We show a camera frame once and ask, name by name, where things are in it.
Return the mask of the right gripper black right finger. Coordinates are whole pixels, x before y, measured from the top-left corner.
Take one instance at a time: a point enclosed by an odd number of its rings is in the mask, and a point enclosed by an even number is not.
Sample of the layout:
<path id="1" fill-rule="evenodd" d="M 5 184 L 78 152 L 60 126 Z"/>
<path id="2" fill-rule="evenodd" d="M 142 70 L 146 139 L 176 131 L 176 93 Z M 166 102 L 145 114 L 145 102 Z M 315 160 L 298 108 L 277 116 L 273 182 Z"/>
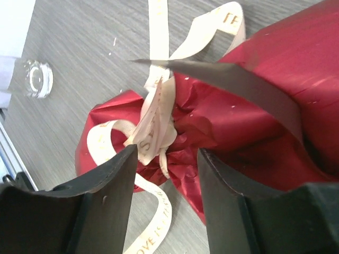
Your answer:
<path id="1" fill-rule="evenodd" d="M 211 253 L 338 253 L 337 183 L 282 192 L 206 149 L 198 171 Z"/>

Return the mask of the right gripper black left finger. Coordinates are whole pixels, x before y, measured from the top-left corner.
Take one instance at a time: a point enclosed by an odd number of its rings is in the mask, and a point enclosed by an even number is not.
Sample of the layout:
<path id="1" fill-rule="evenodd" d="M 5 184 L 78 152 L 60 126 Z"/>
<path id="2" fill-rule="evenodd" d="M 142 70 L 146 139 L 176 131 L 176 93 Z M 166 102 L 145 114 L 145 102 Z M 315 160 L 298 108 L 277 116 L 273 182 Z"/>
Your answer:
<path id="1" fill-rule="evenodd" d="M 131 145 L 50 191 L 1 184 L 1 253 L 122 253 L 136 168 Z"/>

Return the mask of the red wrapping paper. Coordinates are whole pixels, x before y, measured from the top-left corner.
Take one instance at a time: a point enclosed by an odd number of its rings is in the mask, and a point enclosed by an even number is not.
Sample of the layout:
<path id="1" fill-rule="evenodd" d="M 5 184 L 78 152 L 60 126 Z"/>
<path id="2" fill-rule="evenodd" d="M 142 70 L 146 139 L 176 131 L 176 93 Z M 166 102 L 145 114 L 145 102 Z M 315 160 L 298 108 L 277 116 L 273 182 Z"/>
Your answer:
<path id="1" fill-rule="evenodd" d="M 177 136 L 166 150 L 168 176 L 155 157 L 137 172 L 156 185 L 170 179 L 204 220 L 199 148 L 212 150 L 245 176 L 288 191 L 306 182 L 338 180 L 338 1 L 321 1 L 267 26 L 221 62 L 232 65 L 213 87 L 182 71 L 175 82 L 172 119 Z M 95 106 L 76 149 L 78 175 L 97 165 L 87 147 L 91 128 L 112 120 L 138 124 L 145 98 L 126 91 Z M 127 137 L 112 130 L 117 152 Z"/>

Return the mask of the cream printed ribbon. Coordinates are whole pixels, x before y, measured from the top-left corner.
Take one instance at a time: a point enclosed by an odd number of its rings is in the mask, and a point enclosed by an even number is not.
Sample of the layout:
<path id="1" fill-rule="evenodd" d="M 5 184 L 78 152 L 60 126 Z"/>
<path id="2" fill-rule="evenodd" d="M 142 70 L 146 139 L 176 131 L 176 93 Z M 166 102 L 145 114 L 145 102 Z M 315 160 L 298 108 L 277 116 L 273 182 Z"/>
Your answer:
<path id="1" fill-rule="evenodd" d="M 196 17 L 188 36 L 175 50 L 169 52 L 169 27 L 167 1 L 149 1 L 149 54 L 152 59 L 173 60 L 191 57 L 203 50 L 217 30 L 233 35 L 230 45 L 235 48 L 246 39 L 244 13 L 238 2 L 229 2 L 211 12 Z M 101 165 L 117 153 L 111 142 L 112 130 L 122 132 L 126 145 L 135 144 L 138 160 L 148 165 L 159 158 L 160 169 L 168 176 L 166 150 L 174 142 L 177 131 L 172 119 L 175 102 L 175 82 L 170 71 L 163 67 L 151 67 L 145 83 L 148 90 L 140 112 L 138 124 L 127 120 L 112 120 L 91 128 L 87 135 L 87 147 L 96 165 Z M 127 253 L 153 253 L 165 239 L 172 221 L 172 205 L 157 185 L 135 176 L 135 184 L 158 199 L 157 210 Z"/>

